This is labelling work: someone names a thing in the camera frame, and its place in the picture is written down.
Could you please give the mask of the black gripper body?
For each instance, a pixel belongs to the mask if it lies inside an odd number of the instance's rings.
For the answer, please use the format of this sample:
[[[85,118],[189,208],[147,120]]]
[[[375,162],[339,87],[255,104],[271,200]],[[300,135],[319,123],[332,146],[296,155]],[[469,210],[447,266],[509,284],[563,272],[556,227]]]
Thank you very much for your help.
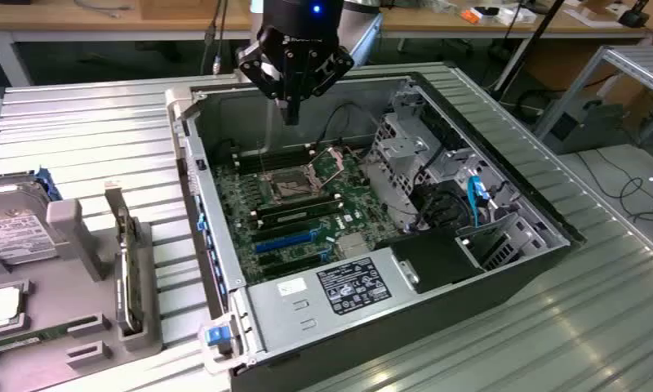
[[[341,1],[264,1],[259,47],[264,53],[277,53],[284,45],[296,41],[309,49],[335,51],[340,21]]]

